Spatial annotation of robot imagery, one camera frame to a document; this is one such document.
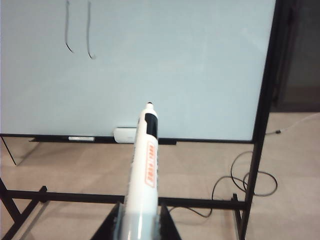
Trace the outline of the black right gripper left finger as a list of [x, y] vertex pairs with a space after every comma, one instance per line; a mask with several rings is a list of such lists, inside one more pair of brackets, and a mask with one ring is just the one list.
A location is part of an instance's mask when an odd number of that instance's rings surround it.
[[91, 240], [118, 240], [124, 204], [117, 202], [96, 230]]

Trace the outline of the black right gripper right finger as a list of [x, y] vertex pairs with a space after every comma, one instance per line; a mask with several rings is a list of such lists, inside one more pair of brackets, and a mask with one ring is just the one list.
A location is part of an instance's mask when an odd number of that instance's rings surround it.
[[155, 240], [182, 240], [168, 207], [162, 203], [155, 218]]

